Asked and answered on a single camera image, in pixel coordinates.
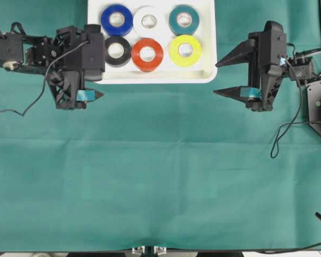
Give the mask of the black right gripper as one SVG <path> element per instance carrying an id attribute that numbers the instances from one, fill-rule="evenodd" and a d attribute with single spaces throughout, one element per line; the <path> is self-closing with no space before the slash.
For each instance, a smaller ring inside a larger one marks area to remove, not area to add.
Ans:
<path id="1" fill-rule="evenodd" d="M 249 53 L 249 42 L 252 51 Z M 280 41 L 273 32 L 249 34 L 249 40 L 238 44 L 217 62 L 216 67 L 248 62 L 248 86 L 216 89 L 213 92 L 243 103 L 252 111 L 271 111 L 281 77 Z"/>

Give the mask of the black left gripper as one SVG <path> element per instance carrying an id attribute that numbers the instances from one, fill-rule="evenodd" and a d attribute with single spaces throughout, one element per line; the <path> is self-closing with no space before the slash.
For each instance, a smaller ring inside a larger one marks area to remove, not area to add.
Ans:
<path id="1" fill-rule="evenodd" d="M 74 26 L 56 30 L 51 50 L 54 63 L 47 82 L 57 109 L 85 109 L 85 102 L 94 102 L 104 96 L 97 90 L 84 89 L 81 44 L 86 39 L 81 36 L 82 32 Z"/>

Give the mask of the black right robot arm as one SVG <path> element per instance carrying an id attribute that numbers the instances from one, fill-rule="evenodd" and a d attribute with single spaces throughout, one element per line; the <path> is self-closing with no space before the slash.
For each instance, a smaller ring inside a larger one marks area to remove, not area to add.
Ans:
<path id="1" fill-rule="evenodd" d="M 223 67 L 247 63 L 248 84 L 213 92 L 243 102 L 246 108 L 255 112 L 271 111 L 284 78 L 299 82 L 316 79 L 312 55 L 320 54 L 321 48 L 298 52 L 289 58 L 287 46 L 283 32 L 250 33 L 247 40 L 216 64 L 216 67 Z"/>

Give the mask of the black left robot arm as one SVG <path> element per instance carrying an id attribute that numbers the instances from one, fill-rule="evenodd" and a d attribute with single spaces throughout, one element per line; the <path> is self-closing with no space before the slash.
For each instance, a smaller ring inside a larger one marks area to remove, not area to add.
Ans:
<path id="1" fill-rule="evenodd" d="M 105 38 L 99 25 L 60 28 L 54 38 L 27 35 L 19 22 L 0 30 L 0 68 L 43 76 L 57 109 L 85 109 L 103 93 L 86 88 L 105 71 Z"/>

